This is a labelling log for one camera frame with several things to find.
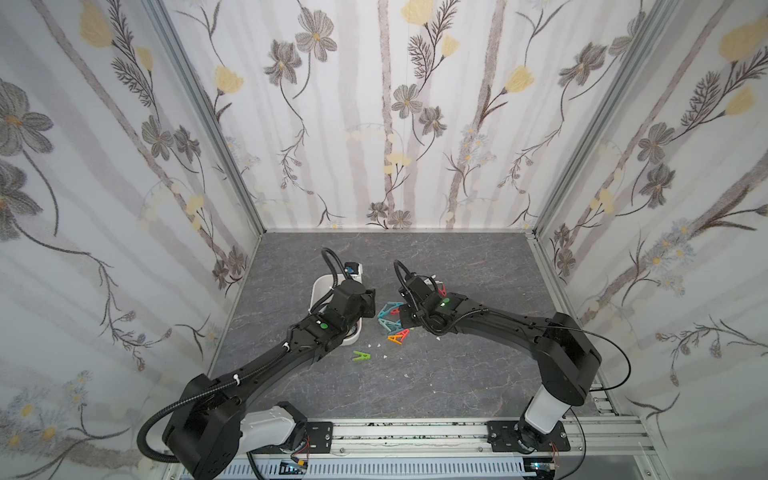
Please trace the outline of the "white plastic storage box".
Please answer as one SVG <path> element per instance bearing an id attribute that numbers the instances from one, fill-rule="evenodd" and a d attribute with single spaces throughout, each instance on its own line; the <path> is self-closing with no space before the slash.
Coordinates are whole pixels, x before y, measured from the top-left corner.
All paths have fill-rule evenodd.
<path id="1" fill-rule="evenodd" d="M 312 286 L 311 305 L 320 306 L 310 316 L 308 331 L 319 341 L 346 346 L 359 336 L 362 283 L 352 276 L 326 274 Z"/>

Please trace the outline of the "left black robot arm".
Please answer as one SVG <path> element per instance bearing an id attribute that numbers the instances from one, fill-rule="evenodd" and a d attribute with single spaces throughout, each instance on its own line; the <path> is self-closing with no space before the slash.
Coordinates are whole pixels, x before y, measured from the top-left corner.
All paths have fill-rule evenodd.
<path id="1" fill-rule="evenodd" d="M 376 314 L 375 292 L 360 280 L 360 265 L 343 262 L 324 247 L 332 284 L 284 340 L 248 364 L 216 379 L 193 378 L 181 398 L 140 427 L 140 453 L 160 463 L 179 463 L 195 479 L 213 479 L 241 452 L 256 449 L 246 419 L 250 405 L 277 381 L 310 366 L 342 345 L 362 318 Z"/>

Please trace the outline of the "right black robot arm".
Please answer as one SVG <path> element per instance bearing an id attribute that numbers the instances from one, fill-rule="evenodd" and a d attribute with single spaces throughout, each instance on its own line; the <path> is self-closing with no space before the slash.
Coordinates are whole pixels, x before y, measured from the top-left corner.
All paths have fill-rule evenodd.
<path id="1" fill-rule="evenodd" d="M 560 449 L 562 417 L 585 403 L 590 393 L 607 392 L 623 386 L 632 374 L 627 364 L 625 377 L 617 384 L 595 388 L 602 356 L 594 338 L 613 347 L 613 340 L 582 329 L 569 315 L 534 317 L 507 312 L 482 304 L 458 293 L 442 293 L 434 279 L 419 275 L 399 260 L 393 262 L 404 304 L 400 307 L 403 327 L 421 327 L 436 337 L 473 335 L 516 348 L 536 362 L 541 385 L 509 433 L 491 430 L 489 440 L 504 450 L 523 454 Z"/>

